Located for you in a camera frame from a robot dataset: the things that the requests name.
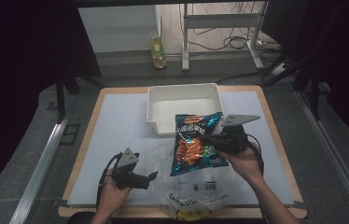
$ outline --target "plastic bag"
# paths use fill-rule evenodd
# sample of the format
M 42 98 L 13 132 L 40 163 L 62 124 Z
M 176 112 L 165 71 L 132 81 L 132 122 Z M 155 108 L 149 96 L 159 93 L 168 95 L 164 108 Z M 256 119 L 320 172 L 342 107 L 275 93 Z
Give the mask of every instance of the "plastic bag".
M 228 166 L 213 146 L 203 145 L 199 136 L 212 133 L 220 121 L 222 112 L 212 115 L 176 115 L 176 136 L 171 176 L 194 170 Z
M 147 173 L 159 172 L 147 191 L 174 219 L 191 221 L 209 216 L 226 205 L 244 183 L 230 166 L 170 176 L 173 155 L 173 145 L 167 143 L 151 150 Z

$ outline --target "human hand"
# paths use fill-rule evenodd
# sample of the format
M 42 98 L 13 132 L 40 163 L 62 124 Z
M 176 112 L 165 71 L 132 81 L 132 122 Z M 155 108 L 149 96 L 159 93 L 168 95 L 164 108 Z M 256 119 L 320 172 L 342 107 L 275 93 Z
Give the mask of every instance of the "human hand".
M 253 146 L 260 151 L 257 144 L 252 143 Z M 236 173 L 241 175 L 247 182 L 255 182 L 262 178 L 262 173 L 259 170 L 258 160 L 256 154 L 250 147 L 236 155 L 231 155 L 226 152 L 219 151 L 220 157 L 226 159 Z
M 113 169 L 107 170 L 107 176 L 102 188 L 99 207 L 91 224 L 106 223 L 111 216 L 123 205 L 132 188 L 119 189 L 111 178 Z

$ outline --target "transparent plastic bag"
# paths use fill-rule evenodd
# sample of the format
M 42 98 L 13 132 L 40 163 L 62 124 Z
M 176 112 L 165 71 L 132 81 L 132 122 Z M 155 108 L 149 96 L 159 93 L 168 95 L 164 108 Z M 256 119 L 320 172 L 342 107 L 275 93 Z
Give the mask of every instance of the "transparent plastic bag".
M 198 220 L 209 216 L 237 193 L 244 180 L 230 166 L 204 168 L 170 176 L 173 145 L 151 150 L 147 172 L 159 171 L 148 192 L 160 208 L 177 220 Z

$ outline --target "table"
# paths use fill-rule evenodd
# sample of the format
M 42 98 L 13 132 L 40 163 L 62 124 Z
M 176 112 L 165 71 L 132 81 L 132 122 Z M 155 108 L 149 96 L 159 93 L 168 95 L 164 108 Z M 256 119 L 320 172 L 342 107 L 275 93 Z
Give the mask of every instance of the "table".
M 268 107 L 267 101 L 263 94 L 263 91 L 258 86 L 218 86 L 219 91 L 254 91 L 258 95 L 259 102 L 264 111 L 268 126 L 270 128 L 273 142 L 275 144 L 277 153 L 279 155 L 280 161 L 284 167 L 286 178 L 293 195 L 295 204 L 290 206 L 289 211 L 297 218 L 305 218 L 307 211 L 302 207 L 303 199 L 300 195 L 300 190 L 298 188 L 295 177 L 292 173 L 291 167 L 289 165 L 284 147 L 282 145 L 279 133 L 276 130 L 272 114 Z M 80 172 L 82 163 L 84 161 L 85 155 L 89 143 L 91 141 L 92 133 L 96 124 L 96 120 L 99 117 L 102 102 L 107 94 L 126 94 L 126 93 L 147 93 L 147 87 L 138 87 L 138 88 L 105 88 L 102 89 L 94 110 L 91 115 L 91 120 L 88 125 L 87 131 L 85 133 L 83 142 L 81 144 L 80 150 L 77 155 L 77 160 L 75 162 L 72 174 L 69 177 L 67 187 L 63 194 L 63 200 L 67 201 L 70 197 L 73 186 L 77 180 L 77 176 Z M 76 212 L 80 211 L 95 211 L 95 208 L 87 207 L 78 207 L 71 208 L 66 206 L 60 206 L 58 213 L 62 217 L 70 217 Z M 160 217 L 160 218 L 169 218 L 166 213 L 161 211 L 158 206 L 135 206 L 135 205 L 124 205 L 113 217 L 121 218 L 147 218 L 147 217 Z M 261 218 L 261 213 L 259 208 L 256 207 L 230 207 L 226 206 L 222 209 L 219 209 L 213 213 L 209 218 Z

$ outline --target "snack bag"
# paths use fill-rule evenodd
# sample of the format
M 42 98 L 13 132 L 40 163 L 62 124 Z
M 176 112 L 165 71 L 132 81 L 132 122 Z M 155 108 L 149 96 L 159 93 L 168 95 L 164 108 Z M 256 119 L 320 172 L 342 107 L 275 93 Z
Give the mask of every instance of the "snack bag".
M 222 112 L 212 115 L 176 115 L 174 159 L 170 176 L 182 175 L 193 170 L 228 166 L 211 145 L 204 146 L 201 134 L 212 133 L 220 121 Z

